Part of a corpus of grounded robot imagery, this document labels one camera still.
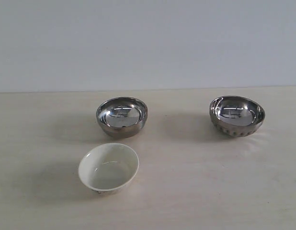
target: wall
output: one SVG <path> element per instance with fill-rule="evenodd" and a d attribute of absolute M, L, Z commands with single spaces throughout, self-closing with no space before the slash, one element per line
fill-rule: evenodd
<path fill-rule="evenodd" d="M 296 84 L 296 0 L 0 0 L 0 92 Z"/>

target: wooden table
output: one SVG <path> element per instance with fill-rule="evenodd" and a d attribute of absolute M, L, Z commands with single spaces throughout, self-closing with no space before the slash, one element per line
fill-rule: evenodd
<path fill-rule="evenodd" d="M 231 139 L 209 120 L 222 95 L 249 97 L 266 119 Z M 148 106 L 129 188 L 98 196 L 81 158 L 113 142 L 96 108 L 116 96 Z M 0 94 L 0 230 L 295 230 L 296 87 Z"/>

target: bowl rim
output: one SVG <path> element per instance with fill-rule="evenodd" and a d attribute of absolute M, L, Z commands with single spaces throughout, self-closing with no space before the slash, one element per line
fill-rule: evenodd
<path fill-rule="evenodd" d="M 143 107 L 144 107 L 145 115 L 144 115 L 144 116 L 141 116 L 141 118 L 140 118 L 136 123 L 134 123 L 134 124 L 132 124 L 132 125 L 130 125 L 130 126 L 126 126 L 126 127 L 115 127 L 115 126 L 110 126 L 110 125 L 108 125 L 108 124 L 105 124 L 105 123 L 101 122 L 100 119 L 98 118 L 98 117 L 99 117 L 99 114 L 100 114 L 100 111 L 101 111 L 101 108 L 102 108 L 103 106 L 105 106 L 107 103 L 111 102 L 111 101 L 114 101 L 114 100 L 117 100 L 117 99 L 122 99 L 122 98 L 123 98 L 123 99 L 136 100 L 136 101 L 140 102 L 140 103 L 143 105 Z M 125 129 L 125 128 L 130 128 L 130 127 L 136 126 L 136 125 L 138 125 L 138 124 L 144 122 L 144 121 L 147 119 L 147 116 L 148 116 L 148 107 L 147 107 L 147 105 L 146 105 L 142 100 L 140 100 L 140 99 L 138 99 L 138 98 L 135 98 L 135 97 L 127 97 L 127 96 L 114 97 L 114 98 L 112 98 L 112 99 L 109 99 L 109 100 L 103 102 L 103 103 L 97 108 L 97 110 L 96 110 L 96 118 L 97 118 L 97 121 L 98 121 L 99 124 L 102 124 L 102 125 L 107 126 L 107 127 L 116 128 L 116 129 Z"/>
<path fill-rule="evenodd" d="M 254 103 L 256 106 L 260 107 L 260 109 L 261 109 L 261 111 L 262 111 L 262 113 L 263 113 L 263 119 L 262 119 L 260 122 L 258 122 L 258 123 L 251 123 L 251 124 L 248 125 L 248 126 L 237 126 L 237 125 L 233 125 L 233 124 L 230 124 L 230 123 L 227 123 L 227 122 L 224 122 L 224 121 L 220 120 L 220 119 L 219 119 L 219 118 L 218 118 L 218 117 L 212 112 L 212 109 L 211 109 L 212 104 L 213 104 L 214 101 L 216 101 L 216 100 L 218 100 L 218 99 L 220 99 L 220 98 L 229 98 L 229 97 L 240 98 L 240 99 L 247 100 L 247 101 L 249 101 L 249 102 Z M 223 124 L 227 124 L 227 125 L 233 126 L 233 127 L 253 127 L 253 126 L 257 126 L 257 125 L 259 125 L 259 124 L 262 124 L 263 121 L 264 121 L 264 119 L 265 119 L 265 110 L 263 109 L 263 107 L 262 107 L 260 104 L 258 104 L 257 102 L 255 102 L 255 101 L 253 101 L 253 100 L 251 100 L 251 99 L 249 99 L 249 98 L 247 98 L 247 97 L 234 96 L 234 95 L 226 95 L 226 96 L 220 96 L 220 97 L 215 98 L 215 99 L 210 103 L 209 113 L 210 113 L 210 115 L 212 115 L 213 117 L 215 117 L 219 122 L 221 122 L 221 123 L 223 123 Z"/>
<path fill-rule="evenodd" d="M 81 178 L 80 176 L 80 166 L 83 164 L 84 160 L 93 152 L 93 151 L 97 151 L 99 148 L 101 148 L 102 146 L 107 146 L 107 145 L 117 145 L 117 146 L 122 146 L 124 148 L 127 148 L 127 149 L 130 149 L 134 156 L 136 157 L 137 159 L 137 168 L 135 169 L 133 175 L 129 178 L 129 180 L 127 180 L 126 182 L 124 182 L 122 185 L 120 186 L 117 186 L 117 187 L 114 187 L 114 188 L 109 188 L 109 189 L 100 189 L 100 188 L 95 188 L 93 186 L 90 186 L 89 184 L 87 184 L 86 182 L 83 181 L 83 179 Z M 139 169 L 139 157 L 137 155 L 137 153 L 135 152 L 135 150 L 133 148 L 131 148 L 130 146 L 127 146 L 125 144 L 121 144 L 121 143 L 116 143 L 116 142 L 111 142 L 111 143 L 106 143 L 106 144 L 101 144 L 101 145 L 98 145 L 97 147 L 91 149 L 88 153 L 85 154 L 85 156 L 81 159 L 80 163 L 79 163 L 79 166 L 78 166 L 78 176 L 81 180 L 81 182 L 88 188 L 90 188 L 91 190 L 94 190 L 94 191 L 100 191 L 100 192 L 109 192 L 109 191 L 113 191 L 113 190 L 117 190 L 117 189 L 120 189 L 122 187 L 124 187 L 126 184 L 128 184 L 130 181 L 132 181 L 135 177 L 135 175 L 137 174 L 138 172 L 138 169 Z"/>

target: light wood surface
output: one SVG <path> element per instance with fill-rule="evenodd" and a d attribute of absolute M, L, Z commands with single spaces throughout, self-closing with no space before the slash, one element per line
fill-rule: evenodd
<path fill-rule="evenodd" d="M 210 102 L 240 95 L 266 119 L 231 139 Z M 136 136 L 115 142 L 139 155 L 132 184 L 100 197 L 78 163 L 113 142 L 95 110 L 116 96 L 148 106 Z M 0 230 L 295 230 L 296 87 L 0 94 Z"/>

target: stainless steel bowl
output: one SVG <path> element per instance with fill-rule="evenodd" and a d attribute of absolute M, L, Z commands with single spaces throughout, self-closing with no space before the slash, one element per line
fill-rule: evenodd
<path fill-rule="evenodd" d="M 211 102 L 210 117 L 218 130 L 232 137 L 245 137 L 262 125 L 265 112 L 250 99 L 223 96 Z"/>
<path fill-rule="evenodd" d="M 98 124 L 113 138 L 129 138 L 145 125 L 148 109 L 145 103 L 133 97 L 117 97 L 99 106 Z"/>

